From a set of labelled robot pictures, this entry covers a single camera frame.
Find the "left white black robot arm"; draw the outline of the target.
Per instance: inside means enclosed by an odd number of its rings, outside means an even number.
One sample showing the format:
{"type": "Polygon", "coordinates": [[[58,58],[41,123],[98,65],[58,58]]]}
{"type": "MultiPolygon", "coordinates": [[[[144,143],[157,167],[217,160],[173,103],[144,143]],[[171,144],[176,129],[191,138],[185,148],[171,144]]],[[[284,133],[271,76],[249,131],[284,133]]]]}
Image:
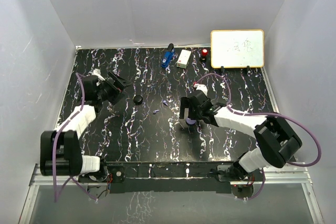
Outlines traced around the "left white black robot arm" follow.
{"type": "Polygon", "coordinates": [[[80,90],[80,103],[55,129],[44,131],[40,137],[40,172],[44,176],[77,176],[90,174],[96,181],[108,177],[108,168],[98,156],[84,155],[80,137],[102,109],[105,101],[115,105],[123,90],[133,83],[113,72],[104,78],[99,69],[83,76],[76,74],[80,90]]]}

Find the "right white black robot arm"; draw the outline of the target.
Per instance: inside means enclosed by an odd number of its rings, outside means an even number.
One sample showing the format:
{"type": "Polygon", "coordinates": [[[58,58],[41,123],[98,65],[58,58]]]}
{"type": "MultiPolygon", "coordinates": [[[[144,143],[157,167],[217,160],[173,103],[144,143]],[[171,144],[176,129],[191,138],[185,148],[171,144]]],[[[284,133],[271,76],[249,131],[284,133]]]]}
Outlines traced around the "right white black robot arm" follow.
{"type": "Polygon", "coordinates": [[[300,137],[279,114],[248,115],[222,103],[213,104],[201,90],[180,99],[179,117],[230,128],[256,140],[256,149],[243,153],[226,170],[214,170],[217,177],[247,180],[257,169],[282,168],[302,146],[300,137]]]}

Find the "black earbud charging case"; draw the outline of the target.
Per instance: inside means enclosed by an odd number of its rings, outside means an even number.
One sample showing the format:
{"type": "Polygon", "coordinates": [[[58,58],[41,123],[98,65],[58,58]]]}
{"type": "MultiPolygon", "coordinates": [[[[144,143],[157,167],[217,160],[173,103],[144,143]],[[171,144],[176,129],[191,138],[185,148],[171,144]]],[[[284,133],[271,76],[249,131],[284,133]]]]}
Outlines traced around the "black earbud charging case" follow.
{"type": "Polygon", "coordinates": [[[141,95],[135,95],[134,97],[133,97],[133,102],[134,102],[134,104],[136,104],[136,105],[140,105],[140,104],[142,104],[142,102],[143,102],[143,97],[141,96],[141,95]]]}

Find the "purple earbud charging case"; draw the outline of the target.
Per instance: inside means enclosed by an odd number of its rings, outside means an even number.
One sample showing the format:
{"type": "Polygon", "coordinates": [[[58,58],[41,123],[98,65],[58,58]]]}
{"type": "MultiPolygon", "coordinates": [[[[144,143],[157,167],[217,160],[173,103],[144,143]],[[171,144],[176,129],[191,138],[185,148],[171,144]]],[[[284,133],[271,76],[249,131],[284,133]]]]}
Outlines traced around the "purple earbud charging case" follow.
{"type": "Polygon", "coordinates": [[[196,121],[196,120],[192,120],[192,119],[187,118],[187,119],[185,120],[185,122],[186,122],[187,125],[194,125],[197,121],[196,121]]]}

